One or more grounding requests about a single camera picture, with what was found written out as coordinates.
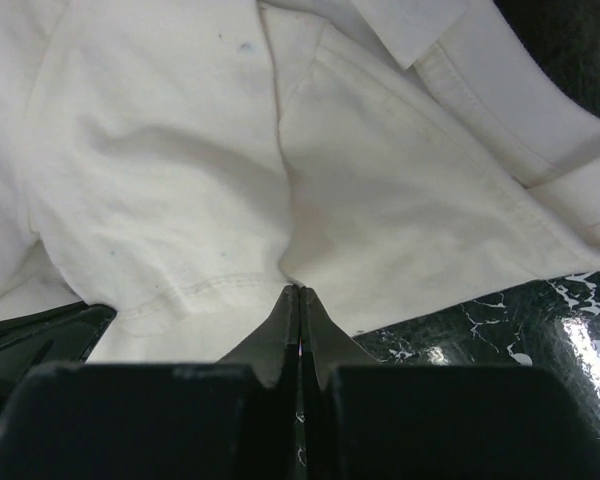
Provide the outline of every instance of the folded white fabric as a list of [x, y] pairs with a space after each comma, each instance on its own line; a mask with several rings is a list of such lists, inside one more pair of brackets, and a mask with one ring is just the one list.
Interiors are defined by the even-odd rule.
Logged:
[[[421, 12], [433, 27], [416, 22], [428, 33], [408, 52], [359, 2], [278, 3], [321, 16], [0, 1], [0, 291], [39, 237], [77, 295], [119, 311], [91, 360], [214, 360], [290, 279], [353, 334], [600, 269], [600, 201], [578, 189], [600, 195], [600, 121], [533, 68], [487, 0]], [[498, 38], [485, 47], [527, 62], [550, 113], [481, 77], [491, 53], [472, 21]], [[418, 56], [437, 102], [403, 71]], [[501, 89], [516, 105], [496, 108]], [[467, 96], [496, 102], [495, 120]], [[565, 112], [570, 135], [524, 135], [526, 115]], [[529, 167], [539, 156], [546, 171]]]

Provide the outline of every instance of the black plastic object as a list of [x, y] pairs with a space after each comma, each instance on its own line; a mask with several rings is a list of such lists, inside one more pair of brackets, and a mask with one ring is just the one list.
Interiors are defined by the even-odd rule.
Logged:
[[105, 306], [76, 303], [0, 322], [0, 412], [30, 368], [86, 359], [115, 315]]
[[33, 369], [0, 418], [0, 480], [290, 479], [299, 385], [310, 480], [600, 478], [548, 373], [382, 366], [287, 287], [219, 364]]

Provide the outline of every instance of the white cloth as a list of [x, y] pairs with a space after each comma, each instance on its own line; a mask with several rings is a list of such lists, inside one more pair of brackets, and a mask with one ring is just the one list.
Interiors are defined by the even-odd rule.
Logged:
[[[395, 50], [413, 31], [383, 29], [360, 2], [277, 3], [320, 16], [0, 0], [2, 293], [40, 238], [77, 295], [119, 311], [90, 360], [214, 360], [290, 279], [354, 334], [600, 269], [600, 121], [550, 85], [488, 0], [423, 11], [436, 35], [410, 52]], [[505, 60], [483, 78], [494, 45], [552, 92], [549, 113]], [[404, 72], [414, 56], [439, 103]], [[465, 106], [475, 98], [484, 109]], [[553, 139], [527, 115], [546, 115]], [[546, 172], [529, 167], [538, 156]]]

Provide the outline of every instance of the black marble surface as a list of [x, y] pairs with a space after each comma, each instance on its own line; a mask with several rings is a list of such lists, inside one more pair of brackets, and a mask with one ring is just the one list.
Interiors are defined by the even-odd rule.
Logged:
[[[600, 0], [496, 4], [549, 78], [600, 117]], [[389, 364], [545, 368], [572, 393], [600, 447], [600, 272], [531, 282], [356, 340]], [[297, 448], [303, 478], [301, 436]]]

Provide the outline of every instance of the garment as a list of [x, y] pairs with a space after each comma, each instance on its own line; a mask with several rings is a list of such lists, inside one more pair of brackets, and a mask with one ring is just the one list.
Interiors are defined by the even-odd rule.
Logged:
[[290, 281], [355, 334], [600, 269], [600, 121], [490, 1], [277, 4], [0, 0], [0, 304], [41, 240], [91, 361], [215, 360]]

